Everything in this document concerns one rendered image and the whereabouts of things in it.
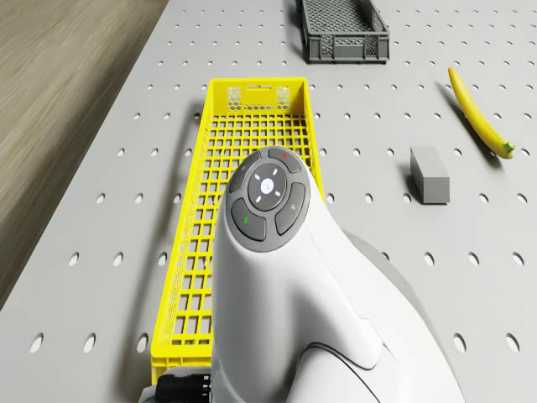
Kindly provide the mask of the dark grey basket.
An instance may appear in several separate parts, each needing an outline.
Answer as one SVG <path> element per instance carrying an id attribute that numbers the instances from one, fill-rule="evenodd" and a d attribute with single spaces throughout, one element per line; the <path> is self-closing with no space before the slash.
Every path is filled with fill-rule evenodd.
<path id="1" fill-rule="evenodd" d="M 300 0 L 307 60 L 385 63 L 389 31 L 372 0 Z"/>

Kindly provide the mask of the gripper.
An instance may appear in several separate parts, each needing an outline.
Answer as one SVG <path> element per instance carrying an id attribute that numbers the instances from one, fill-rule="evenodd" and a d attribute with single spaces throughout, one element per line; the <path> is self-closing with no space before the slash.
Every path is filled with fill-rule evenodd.
<path id="1" fill-rule="evenodd" d="M 139 403 L 211 403 L 211 367 L 177 366 L 143 389 Z"/>

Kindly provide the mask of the grey cube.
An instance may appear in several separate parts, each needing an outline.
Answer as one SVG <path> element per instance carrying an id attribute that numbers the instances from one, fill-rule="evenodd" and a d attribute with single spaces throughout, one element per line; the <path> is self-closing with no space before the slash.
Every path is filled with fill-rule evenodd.
<path id="1" fill-rule="evenodd" d="M 424 204 L 450 202 L 450 176 L 435 147 L 411 147 L 410 171 Z"/>

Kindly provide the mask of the yellow basket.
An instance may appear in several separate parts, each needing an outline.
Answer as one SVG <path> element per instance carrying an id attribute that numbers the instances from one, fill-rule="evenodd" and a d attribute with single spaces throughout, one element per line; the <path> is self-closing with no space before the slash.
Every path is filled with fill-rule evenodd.
<path id="1" fill-rule="evenodd" d="M 211 364 L 211 259 L 220 197 L 234 170 L 265 146 L 293 150 L 322 183 L 304 78 L 212 79 L 151 343 L 151 378 Z"/>

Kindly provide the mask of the banana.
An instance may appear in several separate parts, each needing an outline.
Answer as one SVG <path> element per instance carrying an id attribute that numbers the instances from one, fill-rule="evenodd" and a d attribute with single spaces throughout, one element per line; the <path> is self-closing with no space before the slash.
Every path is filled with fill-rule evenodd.
<path id="1" fill-rule="evenodd" d="M 504 140 L 488 122 L 473 100 L 461 76 L 453 67 L 448 68 L 448 75 L 456 100 L 481 141 L 496 156 L 506 160 L 512 159 L 514 157 L 515 145 L 510 141 Z"/>

